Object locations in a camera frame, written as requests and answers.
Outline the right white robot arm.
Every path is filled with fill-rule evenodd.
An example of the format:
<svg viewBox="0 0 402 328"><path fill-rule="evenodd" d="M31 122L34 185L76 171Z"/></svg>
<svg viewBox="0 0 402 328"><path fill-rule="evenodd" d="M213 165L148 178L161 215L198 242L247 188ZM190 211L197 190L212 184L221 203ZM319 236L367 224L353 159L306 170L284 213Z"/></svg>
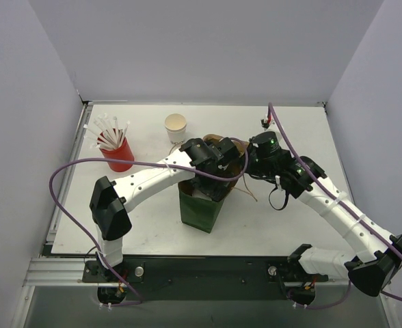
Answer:
<svg viewBox="0 0 402 328"><path fill-rule="evenodd" d="M402 234L369 219L312 159L295 159L281 148L273 131L252 137L248 153L248 175L274 183L309 206L352 248L342 252L302 245L290 258L309 275L349 279L364 294L376 297L401 268Z"/></svg>

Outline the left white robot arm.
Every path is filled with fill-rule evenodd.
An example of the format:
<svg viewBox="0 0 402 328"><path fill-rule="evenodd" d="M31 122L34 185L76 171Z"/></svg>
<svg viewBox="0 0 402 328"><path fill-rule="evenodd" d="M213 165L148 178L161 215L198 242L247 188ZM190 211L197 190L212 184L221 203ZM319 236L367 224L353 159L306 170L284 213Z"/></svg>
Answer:
<svg viewBox="0 0 402 328"><path fill-rule="evenodd" d="M189 181L207 193L239 179L227 168L244 174L249 155L245 144L225 137L219 141L193 138L145 169L114 181L104 176L95 182L90 210L98 231L98 273L107 281L122 274L122 239L132 228L129 213L155 194Z"/></svg>

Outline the green paper takeout bag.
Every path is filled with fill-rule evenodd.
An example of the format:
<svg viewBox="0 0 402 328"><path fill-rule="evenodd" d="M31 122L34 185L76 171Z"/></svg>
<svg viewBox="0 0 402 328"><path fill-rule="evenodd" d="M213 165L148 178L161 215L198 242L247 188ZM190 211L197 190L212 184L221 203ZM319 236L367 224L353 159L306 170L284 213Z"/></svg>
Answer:
<svg viewBox="0 0 402 328"><path fill-rule="evenodd" d="M180 219L181 221L193 228L201 230L206 233L210 233L213 230L213 226L219 216L219 212L222 209L225 199L229 196L232 189L236 186L237 181L244 173L245 165L245 153L247 151L249 143L246 141L239 141L237 139L230 138L238 147L239 152L242 155L242 170L241 173L232 178L224 178L224 182L234 182L227 196L220 202L214 202L212 200L203 200L192 196L193 189L189 186L188 180L178 183L179 192L179 204L180 204ZM174 149L180 152L180 147L183 145L175 146Z"/></svg>

